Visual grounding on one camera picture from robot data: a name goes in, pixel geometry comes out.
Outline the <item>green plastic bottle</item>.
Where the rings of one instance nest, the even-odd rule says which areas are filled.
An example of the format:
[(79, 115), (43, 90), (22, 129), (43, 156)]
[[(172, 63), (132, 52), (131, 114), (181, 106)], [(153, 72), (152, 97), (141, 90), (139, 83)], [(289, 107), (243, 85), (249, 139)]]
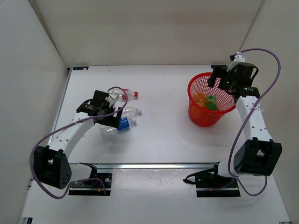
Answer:
[(217, 97), (215, 95), (206, 96), (206, 109), (217, 111)]

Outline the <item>orange bottle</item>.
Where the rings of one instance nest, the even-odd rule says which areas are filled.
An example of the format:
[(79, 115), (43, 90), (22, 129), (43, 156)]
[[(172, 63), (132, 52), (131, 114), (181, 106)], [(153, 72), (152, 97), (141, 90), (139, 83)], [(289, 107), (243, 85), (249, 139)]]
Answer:
[(196, 105), (192, 105), (190, 108), (190, 115), (191, 116), (200, 116), (202, 114), (202, 109), (198, 108)]
[(193, 96), (194, 101), (201, 107), (206, 107), (206, 96), (204, 93), (198, 93)]

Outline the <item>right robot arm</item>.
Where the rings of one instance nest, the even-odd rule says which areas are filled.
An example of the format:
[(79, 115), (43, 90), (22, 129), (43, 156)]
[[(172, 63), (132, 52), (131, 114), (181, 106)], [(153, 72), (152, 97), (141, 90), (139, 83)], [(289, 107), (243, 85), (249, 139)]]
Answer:
[(214, 87), (216, 79), (220, 82), (218, 88), (233, 97), (242, 125), (236, 136), (244, 134), (244, 143), (235, 151), (238, 140), (234, 140), (227, 162), (215, 164), (215, 172), (210, 174), (210, 182), (214, 186), (223, 185), (227, 178), (237, 178), (241, 175), (265, 176), (272, 174), (282, 153), (282, 146), (273, 140), (263, 119), (260, 94), (252, 86), (259, 69), (245, 61), (242, 52), (230, 56), (231, 64), (213, 65), (208, 86)]

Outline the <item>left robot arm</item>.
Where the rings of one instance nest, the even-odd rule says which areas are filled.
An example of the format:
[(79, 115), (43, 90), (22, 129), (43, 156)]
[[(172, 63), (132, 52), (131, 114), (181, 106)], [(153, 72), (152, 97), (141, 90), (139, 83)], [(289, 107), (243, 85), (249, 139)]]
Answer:
[(123, 111), (122, 107), (115, 106), (119, 96), (112, 90), (96, 90), (92, 99), (76, 109), (71, 122), (57, 130), (50, 143), (44, 147), (37, 144), (30, 155), (30, 169), (39, 185), (64, 189), (69, 183), (79, 180), (88, 187), (96, 185), (95, 166), (86, 163), (70, 165), (68, 159), (84, 134), (95, 124), (118, 127)]

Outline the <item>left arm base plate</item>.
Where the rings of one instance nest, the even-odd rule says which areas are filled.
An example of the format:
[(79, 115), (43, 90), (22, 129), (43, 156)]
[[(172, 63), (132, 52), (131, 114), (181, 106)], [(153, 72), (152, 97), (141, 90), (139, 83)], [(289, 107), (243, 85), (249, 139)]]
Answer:
[(86, 182), (75, 182), (72, 183), (68, 195), (70, 196), (110, 196), (112, 187), (112, 170), (104, 171), (97, 170), (97, 173), (93, 175), (101, 179), (91, 180)]

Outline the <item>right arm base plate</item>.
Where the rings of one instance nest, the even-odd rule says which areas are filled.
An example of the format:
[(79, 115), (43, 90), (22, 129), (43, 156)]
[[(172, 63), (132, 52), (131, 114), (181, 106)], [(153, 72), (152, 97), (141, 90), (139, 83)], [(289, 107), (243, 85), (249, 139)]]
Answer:
[(190, 174), (183, 179), (183, 182), (195, 185), (197, 198), (241, 196), (235, 178), (218, 176), (211, 170)]

